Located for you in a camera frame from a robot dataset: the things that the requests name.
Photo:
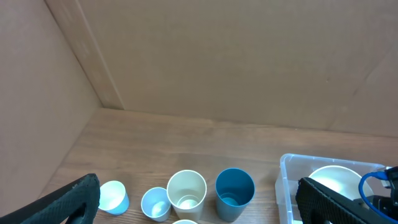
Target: wooden tabletop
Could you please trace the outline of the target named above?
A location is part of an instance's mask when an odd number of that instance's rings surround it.
[[[98,210],[95,223],[155,223],[141,212],[141,197],[152,187],[166,188],[177,171],[191,169],[204,176],[208,187],[199,224],[224,223],[215,212],[215,179],[228,167],[240,167],[256,182],[256,195],[235,223],[279,223],[274,186],[283,154],[393,166],[397,150],[397,138],[100,109],[42,195],[95,173],[102,184],[121,181],[130,198],[125,214]],[[173,212],[165,223],[175,220]]]

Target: cable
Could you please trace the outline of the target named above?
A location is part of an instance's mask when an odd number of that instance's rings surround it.
[[[377,179],[379,179],[379,180],[388,180],[388,177],[387,177],[387,175],[386,175],[386,173],[385,173],[384,171],[371,172],[371,173],[365,174],[365,175],[362,177],[361,181],[359,181],[359,185],[358,185],[359,194],[361,195],[362,200],[365,202],[365,204],[366,204],[367,206],[369,206],[369,208],[370,208],[371,210],[373,210],[374,212],[376,212],[378,215],[380,215],[381,217],[383,217],[383,218],[389,220],[390,222],[392,222],[392,223],[394,223],[394,224],[398,224],[398,221],[397,221],[397,220],[395,220],[395,219],[393,219],[393,218],[390,218],[390,217],[388,217],[386,214],[382,213],[380,210],[378,210],[376,207],[374,207],[374,206],[370,203],[370,201],[366,198],[366,196],[365,196],[365,194],[364,194],[364,192],[363,192],[363,185],[364,185],[364,183],[365,183],[365,180],[366,180],[367,178],[369,178],[369,177],[374,177],[374,178],[377,178]]]

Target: plastic bin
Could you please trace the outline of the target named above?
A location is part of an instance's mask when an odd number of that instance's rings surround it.
[[[347,167],[363,176],[368,172],[374,172],[385,168],[381,164],[367,162],[347,161],[298,154],[284,154],[280,158],[280,172],[275,183],[276,203],[279,208],[279,220],[283,224],[301,223],[301,217],[295,196],[299,187],[299,180],[308,177],[313,171],[329,165]],[[380,180],[374,178],[366,181],[376,195],[389,195]]]

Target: beige backdrop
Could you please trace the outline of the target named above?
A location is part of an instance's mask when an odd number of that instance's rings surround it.
[[[45,3],[0,1],[0,217],[39,197],[99,107]]]
[[[398,136],[396,0],[47,2],[116,108]]]

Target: blue cup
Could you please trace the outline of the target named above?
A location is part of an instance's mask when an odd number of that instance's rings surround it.
[[[238,168],[221,172],[216,179],[217,214],[226,222],[235,221],[254,197],[256,186],[250,175]]]
[[[166,221],[172,211],[172,204],[167,197],[166,189],[154,187],[148,190],[142,197],[141,210],[147,217],[154,221]]]
[[[129,196],[119,181],[112,180],[103,184],[100,191],[99,209],[112,215],[121,215],[129,208]]]

